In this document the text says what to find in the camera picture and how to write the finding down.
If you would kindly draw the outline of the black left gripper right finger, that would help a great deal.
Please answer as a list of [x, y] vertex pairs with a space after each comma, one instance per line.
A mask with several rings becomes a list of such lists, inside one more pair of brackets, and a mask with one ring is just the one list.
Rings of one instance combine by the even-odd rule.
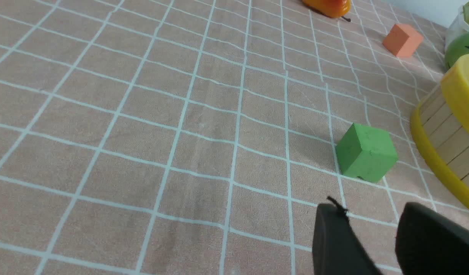
[[469, 230], [418, 202], [407, 202], [395, 253], [404, 275], [469, 275]]

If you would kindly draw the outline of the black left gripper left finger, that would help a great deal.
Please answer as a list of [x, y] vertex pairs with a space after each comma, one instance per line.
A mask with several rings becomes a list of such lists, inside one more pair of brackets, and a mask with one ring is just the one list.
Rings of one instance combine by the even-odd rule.
[[312, 258], [315, 275], [381, 275], [352, 230], [348, 209], [327, 197], [316, 209]]

